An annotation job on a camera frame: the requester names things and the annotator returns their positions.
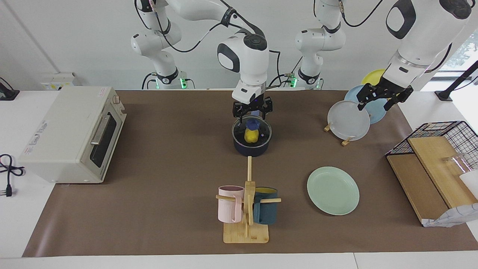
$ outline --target plate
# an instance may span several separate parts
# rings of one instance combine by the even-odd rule
[[[355,141],[364,137],[370,128],[370,117],[366,110],[360,111],[354,101],[343,100],[329,110],[327,122],[330,130],[342,140]]]
[[[331,215],[345,215],[357,207],[360,193],[353,178],[336,167],[321,167],[309,176],[307,192],[312,202]]]
[[[347,92],[345,95],[345,100],[354,101],[357,104],[359,100],[357,99],[357,93],[362,89],[363,85],[358,85],[353,87],[351,90]],[[369,102],[365,105],[365,109],[369,113],[370,116],[370,124],[374,124],[379,122],[385,114],[387,113],[383,106],[387,103],[387,99],[377,99],[372,102]]]
[[[373,86],[377,85],[378,82],[380,81],[380,78],[382,77],[383,73],[385,73],[385,69],[377,69],[374,70],[370,73],[368,73],[362,80],[361,84],[367,84],[370,83]]]

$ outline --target blue plate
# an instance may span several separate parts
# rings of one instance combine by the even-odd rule
[[[357,93],[362,89],[363,85],[358,85],[353,87],[351,90],[347,92],[345,95],[344,100],[354,101],[356,103],[359,102],[357,99]],[[365,109],[370,115],[370,124],[374,124],[379,122],[385,114],[387,113],[383,106],[387,103],[387,99],[377,99],[365,105]]]

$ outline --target brown table mat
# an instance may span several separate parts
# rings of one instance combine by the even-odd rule
[[[253,159],[258,186],[279,190],[267,244],[224,244],[218,186],[243,185],[230,91],[119,91],[128,117],[104,183],[53,189],[24,257],[477,250],[468,227],[423,228],[384,154],[410,127],[397,106],[347,147],[323,131],[344,91],[270,92],[272,140]],[[355,211],[331,216],[307,195],[312,171],[357,182]]]

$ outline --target green light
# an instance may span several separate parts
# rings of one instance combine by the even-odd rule
[[[294,79],[292,80],[291,87],[292,87],[292,88],[295,88],[296,85],[297,85],[297,79],[294,78]]]
[[[186,89],[187,88],[187,82],[184,80],[184,78],[181,78],[181,87],[183,89]]]

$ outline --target yellow object in pot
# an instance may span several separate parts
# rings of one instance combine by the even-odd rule
[[[247,143],[256,143],[258,139],[259,139],[259,130],[251,131],[248,128],[246,128],[246,132],[244,133],[244,140],[246,140]]]

